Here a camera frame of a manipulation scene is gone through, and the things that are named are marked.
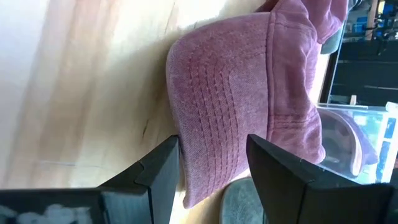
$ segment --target stitching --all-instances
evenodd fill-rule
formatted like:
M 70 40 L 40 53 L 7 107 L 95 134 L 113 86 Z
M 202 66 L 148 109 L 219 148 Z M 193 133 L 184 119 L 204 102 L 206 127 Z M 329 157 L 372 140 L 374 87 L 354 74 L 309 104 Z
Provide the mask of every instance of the stitching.
M 305 128 L 305 126 L 308 123 L 311 123 L 311 122 L 312 121 L 306 121 L 306 122 L 283 122 L 283 123 L 277 122 L 277 124 L 278 124 L 278 127 Z
M 234 145 L 235 145 L 235 138 L 234 138 L 234 134 L 233 134 L 233 132 L 232 132 L 232 121 L 231 121 L 231 117 L 232 117 L 232 115 L 231 115 L 231 110 L 230 110 L 230 106 L 229 106 L 229 103 L 228 103 L 228 97 L 227 97 L 227 95 L 226 95 L 226 88 L 225 88 L 225 84 L 224 84 L 224 70 L 225 70 L 225 68 L 226 68 L 226 64 L 223 66 L 223 68 L 221 69 L 221 71 L 220 71 L 220 76 L 221 76 L 221 84 L 223 85 L 223 90 L 224 90 L 224 97 L 225 97 L 225 101 L 226 101 L 226 104 L 227 104 L 227 109 L 228 109 L 228 121 L 229 121 L 229 131 L 230 131 L 230 133 L 231 133 L 231 141 L 232 141 L 232 147 L 231 147 L 231 149 L 233 149 L 234 148 Z M 225 175 L 224 175 L 224 179 L 223 179 L 223 182 L 225 181 L 225 178 L 226 178 L 226 176 L 227 176 L 227 173 L 228 173 L 228 171 L 226 171 L 225 172 Z
M 292 129 L 299 129 L 299 128 L 301 128 L 301 127 L 294 127 L 294 128 L 292 128 L 292 127 L 285 127 L 285 126 L 283 126 L 283 127 L 278 127 L 278 128 L 274 128 L 274 130 L 292 130 Z
M 252 59 L 254 57 L 257 57 L 258 55 L 265 54 L 265 49 L 264 49 L 264 52 L 260 52 L 260 53 L 259 52 L 254 52 L 252 54 L 247 55 L 247 57 L 244 58 L 244 61 L 247 61 L 247 60 L 250 60 L 250 59 Z M 233 110 L 234 110 L 234 113 L 235 113 L 235 122 L 236 122 L 236 136 L 237 136 L 237 139 L 238 139 L 237 148 L 233 149 L 233 160 L 234 160 L 234 157 L 235 157 L 235 160 L 233 162 L 234 168 L 231 169 L 231 172 L 228 175 L 228 179 L 232 178 L 232 176 L 235 175 L 235 173 L 236 173 L 236 168 L 238 167 L 239 155 L 235 156 L 235 154 L 236 154 L 236 152 L 239 152 L 239 147 L 240 147 L 239 125 L 238 125 L 238 119 L 237 119 L 237 116 L 236 116 L 237 113 L 236 113 L 235 102 L 234 102 L 233 93 L 232 93 L 232 89 L 231 89 L 230 74 L 238 65 L 241 65 L 244 61 L 242 60 L 239 63 L 237 63 L 236 65 L 234 65 L 234 67 L 228 72 L 228 86 L 229 86 L 228 88 L 229 88 L 229 92 L 231 93 L 231 97 L 232 97 L 232 104 L 233 104 Z
M 256 26 L 250 25 L 249 27 L 260 27 L 260 25 L 256 25 Z M 224 32 L 224 33 L 233 34 L 234 32 L 228 31 L 228 32 Z M 258 38 L 258 37 L 262 37 L 262 35 L 255 35 L 255 36 L 253 36 L 253 37 L 254 37 L 254 38 L 256 38 L 256 37 Z M 193 57 L 194 52 L 197 52 L 197 49 L 199 49 L 203 44 L 207 43 L 207 42 L 208 42 L 209 40 L 211 40 L 211 39 L 214 39 L 214 36 L 211 36 L 211 37 L 205 39 L 201 44 L 195 46 L 195 48 L 192 50 L 192 53 L 190 54 L 189 64 L 188 64 L 189 67 L 192 66 L 192 57 Z M 239 48 L 239 49 L 237 49 L 237 50 L 240 50 L 240 51 L 245 50 L 247 46 L 249 46 L 249 44 L 243 45 L 243 46 L 241 46 L 241 48 Z M 240 54 L 237 54 L 235 57 L 229 58 L 229 60 L 234 60 L 235 58 L 237 58 L 237 57 L 239 57 L 239 56 L 241 56 L 241 55 L 240 55 Z M 199 85 L 200 85 L 200 87 L 201 87 L 201 94 L 202 94 L 203 101 L 205 102 L 205 100 L 204 100 L 204 95 L 203 95 L 203 88 L 202 88 L 200 82 L 199 82 Z M 198 102 L 197 102 L 197 100 L 198 100 L 198 98 L 195 96 L 196 106 L 197 106 L 197 110 L 198 110 Z M 229 105 L 228 105 L 228 111 L 229 111 L 229 123 L 230 123 L 230 126 L 232 127 L 232 122 L 231 122 L 231 111 L 230 111 Z M 201 120 L 201 125 L 202 125 L 202 131 L 203 131 L 203 135 L 204 135 L 205 131 L 204 131 L 204 128 L 203 128 L 202 120 Z M 232 133 L 232 130 L 231 130 L 231 136 L 232 136 L 232 140 L 233 140 L 233 145 L 235 145 L 235 144 L 234 144 L 234 137 L 233 137 L 233 135 L 234 135 L 234 134 Z M 204 139 L 205 139 L 205 143 L 206 143 L 206 156 L 207 156 L 207 160 L 208 160 L 208 164 L 209 164 L 208 186 L 210 186 L 210 161 L 209 161 L 209 158 L 208 158 L 209 147 L 208 147 L 206 138 L 204 138 Z M 213 188 L 212 188 L 212 190 L 211 190 L 212 192 L 214 191 L 214 187 L 215 187 L 215 180 L 214 180 L 214 183 L 213 183 Z
M 297 31 L 301 31 L 302 33 L 304 33 L 304 34 L 307 34 L 307 33 L 314 33 L 314 31 L 311 29 L 311 28 L 308 28 L 308 26 L 306 26 L 306 25 L 304 25 L 303 24 L 303 27 L 297 27 L 297 26 L 290 26 L 290 24 L 285 24 L 285 23 L 283 23 L 283 22 L 275 22 L 274 23 L 275 25 L 280 25 L 280 26 L 282 26 L 282 27 L 286 27 L 286 28 L 289 28 L 289 29 L 293 29 L 293 30 L 297 30 Z
M 316 116 L 316 115 L 318 115 L 318 114 L 313 113 L 313 114 L 311 114 L 311 115 L 309 115 L 309 116 L 306 116 L 306 119 L 305 119 L 305 120 L 301 120 L 301 121 L 298 121 L 298 122 L 308 121 L 308 120 L 312 119 L 312 118 L 313 118 L 314 116 Z M 302 118 L 302 117 L 303 117 L 303 114 L 293 114 L 293 115 L 271 115 L 270 117 L 274 117 L 274 118 L 284 118 L 284 119 L 286 119 L 286 118 L 296 118 L 296 117 Z
M 278 13 L 274 13 L 274 15 L 271 14 L 271 16 L 275 16 L 275 21 L 277 21 L 277 18 L 278 18 L 279 15 L 278 15 Z M 275 26 L 279 25 L 279 26 L 286 27 L 286 28 L 289 28 L 289 29 L 295 29 L 295 30 L 298 30 L 301 34 L 305 34 L 308 37 L 312 37 L 312 35 L 309 35 L 308 32 L 306 32 L 306 30 L 307 30 L 307 31 L 310 31 L 310 33 L 312 33 L 312 31 L 310 29 L 300 29 L 298 27 L 292 27 L 292 26 L 289 26 L 287 24 L 283 24 L 283 23 L 280 23 L 280 22 L 274 22 L 274 25 Z M 272 38 L 271 46 L 273 46 L 274 43 L 275 43 L 275 40 L 274 40 L 275 32 L 274 32 L 274 29 L 270 29 L 270 30 L 272 30 L 272 37 L 267 37 L 267 40 L 268 40 L 268 38 Z M 271 55 L 272 55 L 272 57 L 270 58 L 270 63 L 272 64 L 272 66 L 271 66 L 272 71 L 269 72 L 269 76 L 268 77 L 272 76 L 272 81 L 268 82 L 269 83 L 269 93 L 271 92 L 270 91 L 271 88 L 274 89 L 274 84 L 275 84 L 274 83 L 274 79 L 273 79 L 273 77 L 274 77 L 273 74 L 274 74 L 274 70 L 275 70 L 275 63 L 272 60 L 274 58 L 274 51 L 273 50 L 271 52 Z M 270 105 L 270 102 L 273 102 L 273 98 L 272 98 L 271 94 L 269 94 L 269 105 Z M 272 104 L 272 105 L 273 105 L 272 106 L 272 110 L 275 111 L 275 105 L 274 104 Z M 314 114 L 310 115 L 304 121 L 289 121 L 289 122 L 287 122 L 287 121 L 276 121 L 275 119 L 272 119 L 272 118 L 278 118 L 278 117 L 285 117 L 285 118 L 294 117 L 295 115 L 296 116 L 302 116 L 302 114 L 274 114 L 272 111 L 269 110 L 269 113 L 268 113 L 268 116 L 269 116 L 268 132 L 269 132 L 269 134 L 267 133 L 269 139 L 272 138 L 273 130 L 275 130 L 275 129 L 283 129 L 283 127 L 276 128 L 275 127 L 276 123 L 278 123 L 278 124 L 279 123 L 281 123 L 281 124 L 287 124 L 287 123 L 289 123 L 289 124 L 301 124 L 301 123 L 306 123 L 306 122 L 310 121 L 317 114 L 314 113 Z
M 277 17 L 277 14 L 278 13 L 282 13 L 282 12 L 286 12 L 286 13 L 292 13 L 292 11 L 288 11 L 288 10 L 285 10 L 285 9 L 281 9 L 282 8 L 282 6 L 284 5 L 284 4 L 286 4 L 286 1 L 278 1 L 277 2 L 277 4 L 274 6 L 274 8 L 271 10 L 271 12 L 270 13 L 275 13 L 275 17 Z
M 274 92 L 274 66 L 275 63 L 273 61 L 274 58 L 274 49 L 273 49 L 273 44 L 274 44 L 274 36 L 275 36 L 275 21 L 276 21 L 277 14 L 276 13 L 270 13 L 270 23 L 268 23 L 268 28 L 267 28 L 267 40 L 266 42 L 270 42 L 270 45 L 267 45 L 268 48 L 266 48 L 266 63 L 269 62 L 270 66 L 267 66 L 267 69 L 269 68 L 269 71 L 267 72 L 267 82 L 268 82 L 268 116 L 270 114 L 273 114 L 275 109 L 274 109 L 274 96 L 272 96 Z M 272 117 L 268 117 L 268 125 L 267 125 L 267 140 L 271 140 L 272 137 L 272 132 L 273 132 L 273 127 L 274 127 L 274 120 L 271 119 Z
M 213 101 L 213 94 L 211 94 L 211 91 L 210 91 L 210 84 L 209 84 L 209 74 L 208 74 L 208 72 L 207 72 L 207 66 L 205 66 L 205 74 L 206 74 L 206 77 L 200 77 L 199 75 L 198 75 L 198 77 L 199 78 L 204 78 L 205 80 L 206 80 L 206 83 L 207 83 L 207 87 L 208 87 L 208 92 L 209 92 L 209 95 L 210 95 L 210 101 L 211 101 L 211 107 L 213 108 L 213 112 L 214 112 L 214 117 L 215 117 L 215 119 L 216 119 L 216 130 L 217 130 L 217 135 L 218 135 L 218 141 L 219 142 L 221 142 L 220 141 L 220 130 L 218 129 L 218 127 L 220 126 L 220 124 L 218 123 L 218 120 L 217 120 L 217 115 L 216 115 L 216 107 L 215 107 L 215 104 L 214 104 L 214 101 Z M 210 133 L 212 133 L 212 130 L 211 130 L 211 127 L 212 127 L 212 125 L 211 125 L 211 123 L 210 123 L 210 117 L 208 117 L 208 120 L 209 120 L 209 128 L 210 128 Z M 215 139 L 214 139 L 214 136 L 212 137 L 212 139 L 211 139 L 212 141 L 213 141 L 213 147 L 215 148 L 215 147 L 217 147 L 216 146 L 216 144 L 215 144 Z M 213 152 L 214 152 L 214 156 L 215 156 L 215 164 L 216 164 L 216 150 L 215 149 L 213 149 Z M 222 158 L 222 151 L 220 152 L 220 157 L 221 157 L 221 166 L 223 166 L 223 158 Z M 217 172 L 215 172 L 215 182 L 216 182 L 216 179 L 217 179 Z
M 252 28 L 262 27 L 260 24 L 259 24 L 259 25 L 251 25 L 251 24 L 248 24 L 247 26 L 248 26 L 248 27 L 252 27 Z M 223 35 L 223 34 L 234 34 L 234 33 L 236 33 L 236 32 L 235 32 L 235 31 L 227 30 L 226 32 L 221 32 L 221 33 L 219 33 L 219 35 Z M 262 37 L 262 36 L 263 36 L 263 35 L 255 35 L 255 36 L 253 36 L 253 38 L 255 38 L 255 37 Z M 200 44 L 198 44 L 197 46 L 195 46 L 195 48 L 192 49 L 192 52 L 191 52 L 191 54 L 190 54 L 190 56 L 189 56 L 189 58 L 188 58 L 188 72 L 190 73 L 190 84 L 191 84 L 191 88 L 192 88 L 192 89 L 193 89 L 193 75 L 192 75 L 191 66 L 192 66 L 192 57 L 193 57 L 193 54 L 194 54 L 194 52 L 197 51 L 197 49 L 199 49 L 200 47 L 202 47 L 203 44 L 207 43 L 209 40 L 214 39 L 214 38 L 215 38 L 214 36 L 209 36 L 209 38 L 206 38 L 205 40 L 202 41 L 202 43 L 200 43 Z M 203 132 L 203 138 L 204 138 L 204 140 L 205 140 L 205 145 L 206 145 L 206 157 L 207 157 L 207 161 L 208 161 L 208 174 L 209 174 L 209 176 L 208 176 L 208 187 L 207 187 L 206 195 L 208 195 L 208 194 L 209 194 L 209 189 L 210 189 L 210 188 L 209 188 L 209 186 L 210 186 L 210 161 L 209 161 L 209 157 L 208 157 L 209 147 L 208 147 L 207 140 L 206 140 L 206 138 L 205 138 L 205 130 L 204 130 L 204 125 L 203 125 L 203 120 L 202 120 L 202 118 L 201 118 L 201 116 L 200 116 L 200 112 L 199 112 L 199 109 L 198 109 L 198 98 L 197 98 L 195 92 L 193 92 L 193 95 L 194 95 L 194 99 L 195 99 L 195 106 L 196 106 L 198 115 L 199 115 L 199 117 L 200 117 L 201 129 L 202 129 L 202 132 Z M 228 107 L 228 111 L 229 111 L 229 123 L 230 123 L 230 125 L 231 125 L 231 127 L 232 127 L 232 123 L 231 123 L 231 114 L 230 114 L 230 109 L 229 109 L 229 107 Z
M 228 137 L 227 137 L 227 132 L 226 132 L 225 124 L 224 124 L 224 114 L 223 114 L 223 110 L 221 109 L 221 99 L 220 99 L 220 96 L 217 94 L 218 93 L 218 89 L 217 89 L 217 83 L 216 83 L 216 68 L 217 68 L 217 64 L 218 64 L 219 61 L 220 60 L 218 60 L 216 58 L 216 63 L 214 65 L 214 70 L 213 70 L 213 75 L 214 75 L 213 78 L 214 78 L 214 87 L 215 87 L 215 90 L 216 90 L 216 97 L 218 99 L 218 104 L 220 106 L 220 111 L 221 111 L 221 123 L 223 124 L 223 131 L 224 131 L 223 133 L 224 133 L 224 136 L 225 136 L 225 143 L 226 143 L 226 147 L 228 148 Z M 226 156 L 226 167 L 228 167 L 228 153 L 225 156 Z M 221 167 L 223 167 L 223 151 L 222 150 L 221 150 Z

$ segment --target cap brim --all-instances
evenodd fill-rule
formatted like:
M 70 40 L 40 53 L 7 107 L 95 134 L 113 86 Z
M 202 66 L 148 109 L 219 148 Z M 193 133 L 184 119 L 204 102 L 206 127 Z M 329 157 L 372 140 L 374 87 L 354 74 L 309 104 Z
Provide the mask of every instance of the cap brim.
M 167 86 L 182 145 L 187 208 L 248 168 L 247 134 L 266 137 L 268 20 L 268 13 L 258 13 L 219 21 L 170 49 Z

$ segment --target wooden table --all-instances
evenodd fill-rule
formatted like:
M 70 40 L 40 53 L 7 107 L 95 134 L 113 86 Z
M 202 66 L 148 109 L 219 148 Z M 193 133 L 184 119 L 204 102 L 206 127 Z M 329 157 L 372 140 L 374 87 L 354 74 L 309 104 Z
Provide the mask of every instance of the wooden table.
M 0 186 L 92 187 L 140 159 L 176 133 L 165 88 L 170 45 L 263 2 L 1 1 Z M 172 223 L 211 218 L 182 210 L 182 194 Z
M 370 28 L 377 26 L 375 19 L 377 17 L 377 14 L 382 13 L 378 11 L 380 2 L 382 2 L 382 0 L 372 0 L 372 5 L 368 13 L 368 21 L 366 23 L 366 27 Z M 365 40 L 371 40 L 373 38 L 372 32 L 372 29 L 369 29 L 365 32 Z

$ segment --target plastic lid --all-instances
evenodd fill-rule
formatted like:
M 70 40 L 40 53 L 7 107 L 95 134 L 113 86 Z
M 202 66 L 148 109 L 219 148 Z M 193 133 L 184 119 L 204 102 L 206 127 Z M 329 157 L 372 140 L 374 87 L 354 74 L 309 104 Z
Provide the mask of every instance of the plastic lid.
M 383 107 L 319 105 L 320 167 L 359 184 L 389 182 L 398 152 L 397 114 Z

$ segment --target light wood surface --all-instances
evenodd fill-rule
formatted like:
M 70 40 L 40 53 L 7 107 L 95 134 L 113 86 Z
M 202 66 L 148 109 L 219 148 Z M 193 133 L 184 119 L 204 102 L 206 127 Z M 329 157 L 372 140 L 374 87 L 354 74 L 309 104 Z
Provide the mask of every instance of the light wood surface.
M 377 8 L 378 8 L 377 3 L 378 2 L 379 2 L 378 0 L 372 0 L 371 8 L 368 12 L 368 21 L 366 23 L 367 28 L 372 28 L 377 25 L 374 16 L 376 15 L 376 12 L 377 12 Z M 365 32 L 365 40 L 372 39 L 372 32 L 373 32 L 373 30 L 371 30 L 371 29 L 369 29 Z
M 170 45 L 263 2 L 0 0 L 0 186 L 94 187 L 136 162 L 176 133 Z M 182 197 L 171 223 L 217 216 L 220 193 L 196 213 Z

